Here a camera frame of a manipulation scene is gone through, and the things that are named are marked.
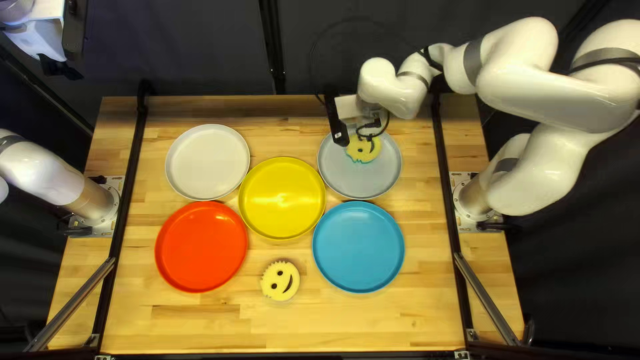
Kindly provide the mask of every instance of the gray plate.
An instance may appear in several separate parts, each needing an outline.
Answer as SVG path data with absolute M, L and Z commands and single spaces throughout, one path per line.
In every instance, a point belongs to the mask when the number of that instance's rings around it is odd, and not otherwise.
M 318 151 L 318 169 L 335 192 L 356 200 L 378 197 L 389 191 L 400 177 L 402 154 L 389 134 L 380 135 L 380 155 L 366 164 L 355 163 L 343 147 L 327 135 Z

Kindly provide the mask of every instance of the smiley face sponge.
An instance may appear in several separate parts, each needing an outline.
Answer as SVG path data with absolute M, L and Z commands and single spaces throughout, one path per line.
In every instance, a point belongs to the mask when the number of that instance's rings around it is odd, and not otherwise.
M 289 300 L 300 287 L 300 273 L 292 263 L 276 261 L 262 274 L 260 287 L 262 287 L 262 293 L 272 300 Z
M 353 134 L 349 136 L 349 145 L 344 151 L 354 163 L 361 162 L 366 164 L 377 158 L 381 149 L 382 145 L 379 138 L 376 137 L 371 141 L 367 141 L 365 138 L 359 138 L 358 135 Z

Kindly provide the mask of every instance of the yellow plate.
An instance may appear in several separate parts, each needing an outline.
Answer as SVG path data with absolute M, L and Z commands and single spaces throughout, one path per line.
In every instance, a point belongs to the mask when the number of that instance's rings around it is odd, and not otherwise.
M 273 158 L 249 171 L 238 202 L 251 230 L 272 240 L 290 240 L 313 229 L 322 217 L 324 183 L 304 161 Z

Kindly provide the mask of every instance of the wooden tabletop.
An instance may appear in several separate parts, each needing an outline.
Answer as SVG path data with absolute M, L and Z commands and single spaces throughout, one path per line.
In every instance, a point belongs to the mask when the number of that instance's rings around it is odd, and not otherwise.
M 135 98 L 106 97 L 87 161 L 88 176 L 123 175 L 135 121 Z M 200 124 L 233 127 L 249 145 L 251 167 L 293 156 L 317 169 L 329 133 L 312 96 L 153 97 L 102 351 L 110 354 L 204 352 L 328 352 L 452 350 L 464 347 L 431 119 L 394 119 L 388 133 L 403 154 L 398 183 L 371 202 L 398 222 L 406 245 L 403 267 L 386 288 L 368 295 L 328 283 L 311 254 L 311 233 L 274 245 L 249 231 L 247 257 L 231 281 L 203 294 L 172 288 L 158 274 L 154 244 L 164 221 L 188 204 L 164 176 L 176 137 Z M 446 95 L 443 127 L 451 171 L 487 163 L 475 99 Z M 327 188 L 326 209 L 346 200 Z M 237 211 L 237 190 L 220 199 Z M 523 322 L 503 234 L 461 234 L 465 257 L 521 335 Z M 110 239 L 69 239 L 49 319 L 106 259 Z M 270 262 L 291 259 L 301 287 L 289 304 L 266 299 L 259 279 Z M 474 328 L 482 340 L 498 336 L 470 290 Z M 50 343 L 78 346 L 91 333 L 99 290 Z

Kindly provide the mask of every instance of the white plate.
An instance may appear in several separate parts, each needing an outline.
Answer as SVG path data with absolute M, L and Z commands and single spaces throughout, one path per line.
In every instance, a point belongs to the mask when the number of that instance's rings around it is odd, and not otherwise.
M 219 199 L 242 183 L 249 170 L 249 146 L 232 128 L 205 124 L 185 131 L 166 154 L 164 172 L 180 195 Z
M 378 157 L 363 164 L 354 162 L 327 135 L 318 150 L 320 176 L 335 192 L 351 199 L 369 200 L 386 193 L 400 177 L 402 154 L 389 134 L 380 135 L 380 143 Z

